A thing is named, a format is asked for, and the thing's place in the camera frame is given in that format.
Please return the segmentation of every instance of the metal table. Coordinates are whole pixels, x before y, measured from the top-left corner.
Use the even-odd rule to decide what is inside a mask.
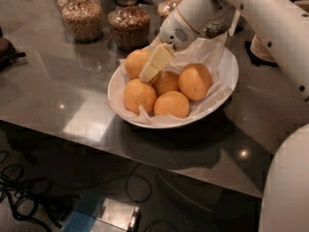
[[[127,53],[107,25],[113,1],[100,0],[103,38],[76,43],[51,0],[0,0],[4,36],[27,57],[0,72],[0,120],[136,160],[194,180],[262,197],[272,155],[309,122],[308,104],[278,68],[251,65],[244,23],[226,46],[239,61],[239,84],[210,116],[174,130],[146,130],[106,105],[110,77]],[[158,23],[151,14],[150,41]]]

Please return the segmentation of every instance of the orange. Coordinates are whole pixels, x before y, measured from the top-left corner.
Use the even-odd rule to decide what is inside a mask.
[[[157,95],[152,84],[136,78],[127,83],[124,90],[124,103],[126,109],[139,114],[139,106],[142,105],[146,112],[154,109]]]
[[[178,79],[179,74],[171,71],[161,71],[151,81],[158,96],[167,91],[179,91]]]
[[[147,62],[149,54],[148,49],[137,49],[129,53],[125,60],[126,75],[129,79],[139,77],[139,73]]]
[[[212,86],[211,73],[202,63],[187,64],[180,73],[179,85],[191,101],[198,101]]]
[[[188,98],[179,91],[168,91],[158,97],[154,104],[154,115],[173,115],[184,119],[190,109]]]

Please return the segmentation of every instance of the gray countertop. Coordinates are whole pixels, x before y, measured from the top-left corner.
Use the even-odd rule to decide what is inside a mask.
[[[4,37],[27,57],[0,72],[0,120],[64,138],[193,179],[263,196],[271,156],[309,122],[308,104],[278,68],[251,65],[244,23],[226,46],[239,62],[233,95],[208,117],[173,130],[138,128],[106,105],[110,77],[127,53],[107,25],[113,1],[101,0],[103,38],[76,43],[51,0],[0,0]],[[155,37],[155,8],[150,41]]]

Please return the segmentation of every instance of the tangled cords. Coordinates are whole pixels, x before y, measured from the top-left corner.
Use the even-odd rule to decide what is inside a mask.
[[[0,151],[0,166],[4,163],[8,153],[6,151]],[[10,178],[10,173],[15,174],[13,178]],[[52,232],[51,229],[41,220],[34,217],[35,213],[42,205],[53,224],[62,228],[62,225],[58,220],[64,220],[70,213],[73,205],[73,201],[70,201],[69,205],[64,202],[60,202],[61,198],[67,198],[66,196],[61,197],[48,197],[46,195],[52,187],[52,183],[47,182],[47,187],[41,193],[34,193],[34,187],[36,184],[45,182],[45,178],[35,178],[29,180],[21,180],[23,177],[23,167],[19,164],[11,164],[6,166],[0,172],[0,203],[8,198],[13,217],[16,220],[26,220],[36,223],[43,227],[47,232]],[[19,207],[24,202],[31,202],[31,211],[24,215],[19,211]],[[55,217],[53,214],[62,214],[61,217]]]

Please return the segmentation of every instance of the countertop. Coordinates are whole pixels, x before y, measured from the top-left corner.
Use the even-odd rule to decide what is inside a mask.
[[[183,128],[142,129],[106,105],[109,80],[127,53],[109,33],[114,2],[100,2],[103,37],[81,44],[68,34],[52,0],[0,0],[4,37],[27,55],[0,72],[0,120],[262,197],[273,154],[309,122],[309,113],[279,68],[250,63],[244,47],[254,35],[250,27],[244,23],[226,43],[239,62],[239,83],[221,107]],[[155,7],[142,7],[152,16],[151,42]]]

